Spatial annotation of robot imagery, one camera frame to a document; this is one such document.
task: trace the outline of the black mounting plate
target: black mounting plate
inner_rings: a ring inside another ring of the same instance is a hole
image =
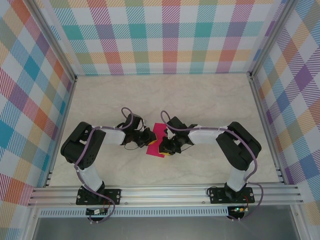
[[[115,205],[120,204],[121,199],[121,189],[103,189],[103,191],[99,190],[99,193],[109,197],[115,203]],[[97,195],[91,193],[83,186],[79,188],[77,198],[75,201],[76,205],[107,205],[106,200],[103,197],[98,197]]]
[[[253,204],[255,202],[252,187],[245,187],[241,195],[235,200],[230,200],[230,198],[226,196],[226,190],[224,187],[211,187],[208,189],[207,193],[210,196],[211,204],[246,204],[247,199],[245,196],[248,198],[249,204]]]

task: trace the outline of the pink block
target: pink block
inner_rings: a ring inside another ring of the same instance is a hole
[[[166,125],[164,123],[155,123],[153,127],[153,132],[156,135],[157,141],[154,144],[148,146],[146,154],[164,158],[165,156],[159,153],[159,145],[162,142],[162,138],[165,136]]]

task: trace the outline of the purple cable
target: purple cable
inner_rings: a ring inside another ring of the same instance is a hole
[[[111,215],[114,213],[115,209],[116,209],[116,204],[115,204],[115,202],[114,202],[111,198],[109,198],[109,197],[107,197],[107,196],[104,196],[104,195],[102,195],[102,194],[94,191],[94,190],[91,189],[88,185],[85,184],[85,181],[83,180],[83,178],[81,177],[81,175],[80,175],[80,173],[79,173],[78,164],[80,163],[80,161],[82,160],[82,158],[83,158],[84,155],[86,154],[86,151],[87,151],[87,149],[88,149],[88,146],[89,146],[91,137],[92,137],[92,135],[94,134],[94,131],[95,131],[95,130],[97,130],[97,129],[124,130],[124,129],[130,127],[130,125],[132,124],[132,122],[133,122],[133,120],[134,120],[134,116],[133,116],[132,111],[131,111],[129,108],[123,107],[123,108],[121,108],[121,112],[122,112],[122,114],[123,114],[123,116],[124,116],[125,118],[127,118],[127,117],[126,117],[126,115],[124,114],[124,109],[128,110],[128,111],[130,112],[130,114],[131,114],[130,123],[129,123],[127,126],[119,127],[119,128],[118,128],[118,127],[110,127],[110,126],[96,126],[96,127],[94,127],[94,128],[91,130],[90,134],[89,134],[89,137],[88,137],[88,139],[87,139],[87,141],[86,141],[86,143],[85,143],[84,149],[83,149],[80,157],[78,158],[78,160],[75,162],[75,164],[74,164],[74,166],[73,166],[74,169],[75,169],[75,171],[76,171],[76,174],[77,174],[79,180],[81,181],[82,184],[84,184],[84,187],[85,187],[87,190],[89,190],[91,193],[93,193],[93,194],[95,194],[95,195],[97,195],[97,196],[99,196],[99,197],[101,197],[101,198],[104,198],[104,199],[108,200],[108,201],[109,201],[110,203],[112,203],[112,205],[113,205],[112,211],[109,213],[109,215],[106,216],[106,217],[104,217],[104,218],[103,218],[102,220],[100,220],[100,221],[92,221],[91,215],[90,215],[90,216],[89,216],[89,219],[90,219],[91,223],[99,224],[99,223],[102,223],[102,222],[106,221],[107,219],[109,219],[109,218],[111,217]]]
[[[242,219],[246,219],[248,217],[250,217],[255,211],[256,209],[259,208],[259,206],[261,205],[261,202],[263,200],[263,197],[264,197],[264,189],[263,187],[259,184],[259,183],[255,183],[255,182],[249,182],[248,179],[256,173],[257,169],[258,169],[258,162],[257,162],[257,158],[256,156],[254,155],[254,153],[252,152],[251,148],[246,144],[246,142],[241,138],[239,137],[236,133],[234,133],[233,131],[230,131],[229,129],[226,129],[226,128],[223,128],[223,127],[195,127],[195,128],[185,128],[185,129],[179,129],[179,128],[175,128],[175,127],[172,127],[170,126],[166,120],[164,119],[163,117],[163,114],[166,114],[166,116],[168,117],[168,119],[170,120],[170,116],[169,114],[167,113],[167,111],[165,110],[162,110],[161,113],[160,113],[160,117],[161,117],[161,120],[164,122],[164,124],[169,128],[169,129],[172,129],[172,130],[175,130],[175,131],[180,131],[180,132],[183,132],[183,131],[197,131],[197,130],[218,130],[218,131],[225,131],[233,136],[235,136],[244,146],[245,148],[248,150],[248,152],[250,153],[252,159],[253,159],[253,162],[254,162],[254,169],[253,171],[244,179],[245,182],[247,182],[248,184],[252,184],[252,185],[257,185],[260,187],[261,189],[261,198],[258,202],[258,204],[256,205],[254,211],[252,213],[250,213],[249,215],[243,217]]]

